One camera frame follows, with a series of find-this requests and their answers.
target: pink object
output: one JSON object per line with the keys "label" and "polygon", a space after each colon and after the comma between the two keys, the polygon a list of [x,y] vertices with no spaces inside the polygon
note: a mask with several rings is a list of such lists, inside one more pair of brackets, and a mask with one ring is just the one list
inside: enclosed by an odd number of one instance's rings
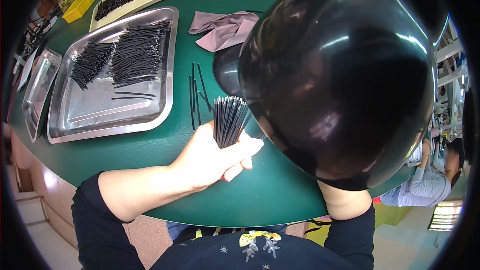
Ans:
{"label": "pink object", "polygon": [[212,30],[196,40],[196,43],[215,52],[243,43],[257,21],[257,15],[244,11],[228,15],[196,11],[188,32],[196,34]]}

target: round green table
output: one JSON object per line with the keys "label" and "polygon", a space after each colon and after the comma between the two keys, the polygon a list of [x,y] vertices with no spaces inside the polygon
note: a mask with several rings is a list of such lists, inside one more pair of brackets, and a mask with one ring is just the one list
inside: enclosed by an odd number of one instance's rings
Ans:
{"label": "round green table", "polygon": [[[68,47],[88,33],[96,0],[86,14],[67,24],[62,18],[47,34],[46,47],[65,54]],[[147,9],[174,6],[179,10],[173,75],[173,107],[157,128],[123,135],[50,144],[46,125],[35,143],[29,139],[21,103],[26,87],[15,95],[11,121],[15,133],[30,152],[47,168],[78,187],[99,171],[169,165],[192,136],[189,101],[189,75],[192,62],[200,63],[210,98],[225,96],[212,74],[213,53],[195,41],[188,29],[195,11],[228,14],[240,10],[266,10],[274,0],[163,0]],[[201,103],[201,120],[212,120]],[[255,121],[246,127],[254,135],[260,131]],[[373,197],[405,182],[413,169],[400,168],[382,185],[371,189]],[[253,170],[244,170],[233,181],[219,181],[206,190],[189,195],[145,213],[154,218],[192,225],[251,227],[278,225],[313,219],[327,214],[315,179],[294,165],[269,140],[253,157]]]}

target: yellow plastic bin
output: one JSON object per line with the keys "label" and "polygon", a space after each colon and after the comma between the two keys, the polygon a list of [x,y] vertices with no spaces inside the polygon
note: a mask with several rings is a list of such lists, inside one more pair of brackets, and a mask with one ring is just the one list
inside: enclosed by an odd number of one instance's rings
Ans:
{"label": "yellow plastic bin", "polygon": [[72,23],[77,19],[80,19],[87,12],[88,8],[93,4],[95,0],[75,0],[68,10],[63,14],[62,18],[67,23]]}

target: metal tray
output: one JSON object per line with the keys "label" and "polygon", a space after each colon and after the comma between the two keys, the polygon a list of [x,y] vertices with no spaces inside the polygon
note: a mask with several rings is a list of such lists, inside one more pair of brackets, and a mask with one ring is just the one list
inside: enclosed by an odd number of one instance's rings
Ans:
{"label": "metal tray", "polygon": [[[151,9],[120,19],[76,40],[65,53],[53,89],[48,114],[48,141],[52,144],[89,138],[145,131],[159,126],[169,115],[173,104],[173,61],[177,36],[178,9],[173,6]],[[82,91],[69,78],[76,56],[89,43],[117,41],[129,26],[149,25],[170,20],[166,75],[157,75],[128,87],[114,89],[112,78],[103,69],[98,77]],[[115,91],[154,94],[148,99],[120,99],[128,95]]]}
{"label": "metal tray", "polygon": [[35,143],[42,134],[39,128],[45,123],[43,120],[47,111],[43,108],[61,62],[61,54],[46,48],[40,55],[28,82],[21,108],[32,143]]}

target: window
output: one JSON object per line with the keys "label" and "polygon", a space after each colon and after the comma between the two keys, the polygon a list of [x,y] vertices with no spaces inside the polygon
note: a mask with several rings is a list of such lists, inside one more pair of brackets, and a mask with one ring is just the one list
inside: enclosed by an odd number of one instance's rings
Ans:
{"label": "window", "polygon": [[433,211],[428,229],[432,231],[451,231],[457,224],[462,206],[462,199],[440,202]]}

